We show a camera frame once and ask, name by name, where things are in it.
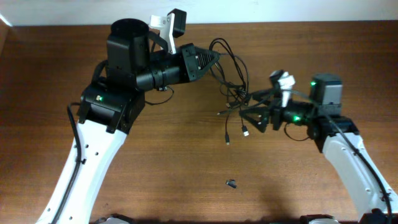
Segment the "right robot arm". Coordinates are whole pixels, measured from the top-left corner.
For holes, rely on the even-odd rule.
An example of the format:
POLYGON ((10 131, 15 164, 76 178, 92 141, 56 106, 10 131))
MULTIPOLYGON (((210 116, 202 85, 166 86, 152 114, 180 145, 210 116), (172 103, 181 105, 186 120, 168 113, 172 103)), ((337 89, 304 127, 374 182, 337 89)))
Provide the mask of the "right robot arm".
POLYGON ((359 129, 341 114, 343 82, 338 75, 319 73, 308 95, 295 91, 295 80, 284 70, 269 77, 270 89, 251 94, 256 104, 239 115, 264 132, 282 124, 307 127, 313 140, 336 170, 358 213, 359 223, 397 223, 397 193, 370 158, 359 129))

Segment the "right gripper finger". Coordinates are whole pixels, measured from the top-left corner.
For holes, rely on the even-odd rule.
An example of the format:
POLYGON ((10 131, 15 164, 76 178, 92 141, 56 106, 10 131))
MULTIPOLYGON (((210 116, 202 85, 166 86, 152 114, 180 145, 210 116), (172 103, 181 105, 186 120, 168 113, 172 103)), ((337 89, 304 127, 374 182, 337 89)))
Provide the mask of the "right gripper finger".
POLYGON ((269 124, 269 109, 267 107, 248 108, 239 112, 240 117, 252 124, 259 132, 264 133, 269 124))
POLYGON ((276 89, 270 88, 266 90, 259 90, 254 92, 251 95, 251 99, 256 101, 257 104, 260 105, 269 105, 272 101, 272 98, 277 93, 276 89))

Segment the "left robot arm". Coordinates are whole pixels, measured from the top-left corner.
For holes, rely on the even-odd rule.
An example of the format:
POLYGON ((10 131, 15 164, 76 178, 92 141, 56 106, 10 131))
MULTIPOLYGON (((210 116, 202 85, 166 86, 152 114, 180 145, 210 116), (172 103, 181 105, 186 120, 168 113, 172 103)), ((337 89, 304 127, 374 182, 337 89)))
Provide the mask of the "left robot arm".
POLYGON ((218 52, 169 43, 138 19, 111 25, 107 59, 84 89, 76 114, 69 114, 73 144, 39 223, 88 223, 105 175, 144 109, 145 93, 201 79, 218 52))

